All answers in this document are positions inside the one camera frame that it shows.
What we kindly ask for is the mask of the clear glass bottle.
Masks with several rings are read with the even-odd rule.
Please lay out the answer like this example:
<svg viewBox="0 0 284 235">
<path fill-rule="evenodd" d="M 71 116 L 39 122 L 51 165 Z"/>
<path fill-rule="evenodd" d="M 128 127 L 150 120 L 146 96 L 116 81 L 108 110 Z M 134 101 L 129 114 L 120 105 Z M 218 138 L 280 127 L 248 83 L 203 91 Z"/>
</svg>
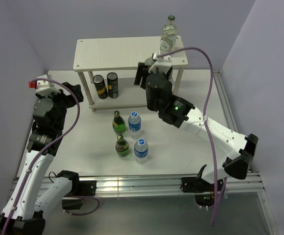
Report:
<svg viewBox="0 0 284 235">
<path fill-rule="evenodd" d="M 169 15 L 167 23 L 162 27 L 160 39 L 160 51 L 169 52 L 175 47 L 177 38 L 177 27 L 175 25 L 175 16 Z"/>
</svg>

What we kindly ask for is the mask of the water bottle blue label back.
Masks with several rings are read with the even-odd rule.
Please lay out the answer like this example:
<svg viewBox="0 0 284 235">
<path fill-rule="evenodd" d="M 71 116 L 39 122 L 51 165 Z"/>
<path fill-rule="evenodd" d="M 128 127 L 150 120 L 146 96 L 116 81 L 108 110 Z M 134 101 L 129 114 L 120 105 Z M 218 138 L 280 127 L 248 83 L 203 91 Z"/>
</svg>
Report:
<svg viewBox="0 0 284 235">
<path fill-rule="evenodd" d="M 131 112 L 128 117 L 129 133 L 133 139 L 139 139 L 141 137 L 141 117 L 138 112 Z"/>
</svg>

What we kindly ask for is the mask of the water bottle blue label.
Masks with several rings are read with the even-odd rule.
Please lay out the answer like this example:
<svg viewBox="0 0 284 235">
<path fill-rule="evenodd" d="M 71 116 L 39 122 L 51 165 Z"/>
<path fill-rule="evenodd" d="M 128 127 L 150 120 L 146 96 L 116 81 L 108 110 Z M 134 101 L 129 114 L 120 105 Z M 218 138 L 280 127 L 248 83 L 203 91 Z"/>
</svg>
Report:
<svg viewBox="0 0 284 235">
<path fill-rule="evenodd" d="M 133 139 L 139 139 L 141 137 L 141 117 L 138 112 L 131 112 L 128 117 L 129 133 Z"/>
<path fill-rule="evenodd" d="M 134 145 L 135 159 L 144 164 L 148 160 L 149 145 L 144 139 L 138 139 Z"/>
</svg>

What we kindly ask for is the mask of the green Perrier bottle front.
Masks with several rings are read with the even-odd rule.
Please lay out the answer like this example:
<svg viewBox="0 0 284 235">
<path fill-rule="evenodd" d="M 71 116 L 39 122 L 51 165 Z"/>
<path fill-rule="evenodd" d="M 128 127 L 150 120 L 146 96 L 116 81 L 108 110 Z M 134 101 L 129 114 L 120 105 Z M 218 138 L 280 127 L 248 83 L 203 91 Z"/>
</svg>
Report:
<svg viewBox="0 0 284 235">
<path fill-rule="evenodd" d="M 117 136 L 115 150 L 120 157 L 126 157 L 130 153 L 129 143 L 124 139 L 123 135 Z"/>
</svg>

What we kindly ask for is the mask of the water bottle blue label front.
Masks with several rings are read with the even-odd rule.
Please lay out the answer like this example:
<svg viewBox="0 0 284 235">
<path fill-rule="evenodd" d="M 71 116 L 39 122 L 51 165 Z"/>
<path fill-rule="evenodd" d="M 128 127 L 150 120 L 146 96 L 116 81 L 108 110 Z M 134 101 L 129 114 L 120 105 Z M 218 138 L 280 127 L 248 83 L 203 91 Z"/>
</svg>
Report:
<svg viewBox="0 0 284 235">
<path fill-rule="evenodd" d="M 138 139 L 134 145 L 135 159 L 144 164 L 148 160 L 149 145 L 144 139 Z"/>
</svg>

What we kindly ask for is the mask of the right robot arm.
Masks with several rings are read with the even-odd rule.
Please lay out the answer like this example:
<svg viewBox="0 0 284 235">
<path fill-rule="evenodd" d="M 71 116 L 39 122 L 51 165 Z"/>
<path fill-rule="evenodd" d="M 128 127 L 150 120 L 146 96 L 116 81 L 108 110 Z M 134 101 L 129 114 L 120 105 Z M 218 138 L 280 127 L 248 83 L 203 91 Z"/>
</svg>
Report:
<svg viewBox="0 0 284 235">
<path fill-rule="evenodd" d="M 135 85 L 146 91 L 147 108 L 158 113 L 165 123 L 189 131 L 210 142 L 213 166 L 204 165 L 197 186 L 209 190 L 215 181 L 226 177 L 246 179 L 255 156 L 258 137 L 243 135 L 207 117 L 189 101 L 174 95 L 169 76 L 173 70 L 170 56 L 153 54 L 138 63 Z"/>
</svg>

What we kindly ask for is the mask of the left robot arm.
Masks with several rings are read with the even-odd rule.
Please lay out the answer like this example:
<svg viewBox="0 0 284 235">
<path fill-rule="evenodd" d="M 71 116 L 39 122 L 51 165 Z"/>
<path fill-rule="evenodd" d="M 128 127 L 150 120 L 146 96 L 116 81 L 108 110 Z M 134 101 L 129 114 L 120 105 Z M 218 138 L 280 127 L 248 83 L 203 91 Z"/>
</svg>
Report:
<svg viewBox="0 0 284 235">
<path fill-rule="evenodd" d="M 0 213 L 0 235 L 41 235 L 46 216 L 66 195 L 81 189 L 79 174 L 62 170 L 46 192 L 38 197 L 44 176 L 57 154 L 68 108 L 79 107 L 84 97 L 80 85 L 67 82 L 54 87 L 56 81 L 45 78 L 29 82 L 36 90 L 32 133 L 21 175 L 7 205 Z"/>
</svg>

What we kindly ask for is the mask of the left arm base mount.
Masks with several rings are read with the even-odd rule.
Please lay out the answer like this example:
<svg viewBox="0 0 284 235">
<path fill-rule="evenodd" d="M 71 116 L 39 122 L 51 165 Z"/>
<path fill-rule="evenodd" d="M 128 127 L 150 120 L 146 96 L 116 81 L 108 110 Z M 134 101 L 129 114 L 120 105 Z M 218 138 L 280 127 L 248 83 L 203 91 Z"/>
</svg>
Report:
<svg viewBox="0 0 284 235">
<path fill-rule="evenodd" d="M 66 211 L 79 210 L 84 204 L 85 198 L 76 198 L 76 196 L 94 196 L 96 192 L 97 181 L 80 181 L 73 193 L 68 193 L 62 199 L 62 208 Z"/>
</svg>

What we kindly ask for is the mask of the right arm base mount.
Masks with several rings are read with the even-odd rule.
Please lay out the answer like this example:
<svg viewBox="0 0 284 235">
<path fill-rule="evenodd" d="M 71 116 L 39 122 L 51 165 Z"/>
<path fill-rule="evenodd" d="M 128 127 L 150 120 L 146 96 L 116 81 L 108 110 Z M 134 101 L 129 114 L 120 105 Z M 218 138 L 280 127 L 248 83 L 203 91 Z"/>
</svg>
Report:
<svg viewBox="0 0 284 235">
<path fill-rule="evenodd" d="M 215 185 L 198 177 L 182 177 L 180 190 L 193 193 L 195 202 L 200 207 L 212 207 L 215 203 Z"/>
</svg>

